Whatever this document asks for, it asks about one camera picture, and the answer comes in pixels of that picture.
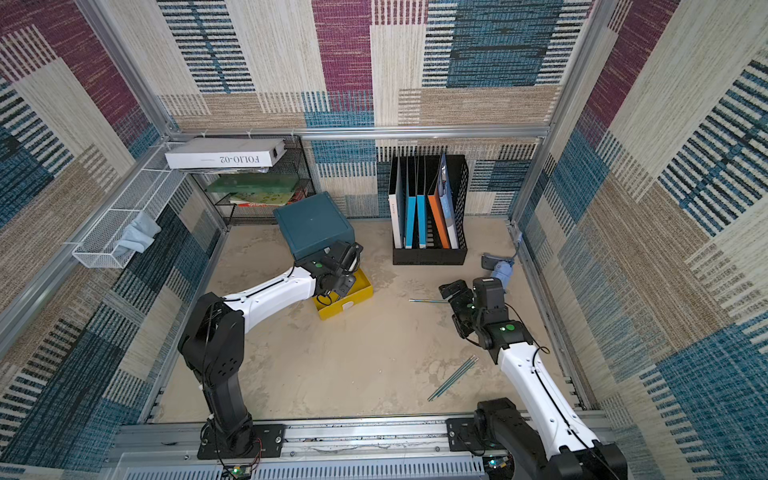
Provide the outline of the yellow bottom drawer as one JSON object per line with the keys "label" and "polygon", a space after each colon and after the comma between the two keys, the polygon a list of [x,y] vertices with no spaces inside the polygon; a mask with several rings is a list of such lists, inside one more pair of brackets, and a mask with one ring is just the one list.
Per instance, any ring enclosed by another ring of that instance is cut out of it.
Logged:
{"label": "yellow bottom drawer", "polygon": [[330,297],[314,298],[314,306],[321,320],[328,320],[358,305],[374,295],[374,287],[362,269],[355,273],[355,283],[349,293],[341,298],[336,293]]}

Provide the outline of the teal pencil pair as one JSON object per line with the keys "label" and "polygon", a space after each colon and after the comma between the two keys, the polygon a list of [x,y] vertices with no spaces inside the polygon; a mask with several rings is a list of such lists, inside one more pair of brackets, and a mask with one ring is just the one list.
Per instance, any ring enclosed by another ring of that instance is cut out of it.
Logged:
{"label": "teal pencil pair", "polygon": [[468,373],[478,362],[477,356],[471,356],[467,359],[452,375],[450,375],[429,397],[428,402],[442,396],[456,382],[458,382],[466,373]]}

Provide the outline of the teal drawer cabinet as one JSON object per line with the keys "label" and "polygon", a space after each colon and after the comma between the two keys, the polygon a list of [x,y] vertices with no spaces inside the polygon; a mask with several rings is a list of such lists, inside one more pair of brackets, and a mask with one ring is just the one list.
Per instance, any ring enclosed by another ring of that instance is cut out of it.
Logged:
{"label": "teal drawer cabinet", "polygon": [[336,241],[355,242],[352,225],[328,192],[279,207],[274,217],[295,260],[324,250]]}

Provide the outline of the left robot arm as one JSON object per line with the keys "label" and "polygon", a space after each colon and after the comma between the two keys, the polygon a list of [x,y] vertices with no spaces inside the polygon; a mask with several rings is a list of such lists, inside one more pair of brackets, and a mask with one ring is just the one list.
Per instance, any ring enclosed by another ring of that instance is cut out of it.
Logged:
{"label": "left robot arm", "polygon": [[195,376],[209,410],[200,431],[197,458],[216,460],[277,456],[282,446],[267,446],[243,400],[239,370],[246,334],[272,315],[308,299],[341,299],[356,283],[362,245],[336,241],[294,264],[286,272],[247,290],[196,301],[177,350]]}

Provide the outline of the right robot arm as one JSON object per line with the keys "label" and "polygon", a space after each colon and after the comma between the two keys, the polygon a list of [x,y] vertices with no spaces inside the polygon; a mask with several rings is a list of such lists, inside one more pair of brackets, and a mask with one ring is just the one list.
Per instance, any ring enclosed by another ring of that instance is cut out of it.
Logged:
{"label": "right robot arm", "polygon": [[511,382],[528,421],[507,398],[480,402],[474,434],[483,446],[500,445],[532,479],[626,479],[629,468],[618,445],[605,443],[562,395],[543,363],[539,344],[517,315],[510,315],[499,279],[476,278],[439,287],[459,336],[477,344]]}

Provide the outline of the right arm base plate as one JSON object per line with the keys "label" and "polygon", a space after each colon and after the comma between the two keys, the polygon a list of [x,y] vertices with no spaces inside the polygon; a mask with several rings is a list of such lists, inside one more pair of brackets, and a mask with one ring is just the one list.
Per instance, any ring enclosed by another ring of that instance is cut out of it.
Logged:
{"label": "right arm base plate", "polygon": [[482,456],[496,448],[493,442],[481,437],[472,418],[449,417],[445,420],[445,426],[451,452],[469,452]]}

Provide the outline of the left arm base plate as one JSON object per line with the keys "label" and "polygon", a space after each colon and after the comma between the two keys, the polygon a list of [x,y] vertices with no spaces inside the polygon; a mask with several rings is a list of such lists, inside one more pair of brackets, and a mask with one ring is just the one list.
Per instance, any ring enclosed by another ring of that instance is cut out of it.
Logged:
{"label": "left arm base plate", "polygon": [[252,424],[227,437],[207,421],[200,432],[197,459],[278,458],[285,430],[285,424]]}

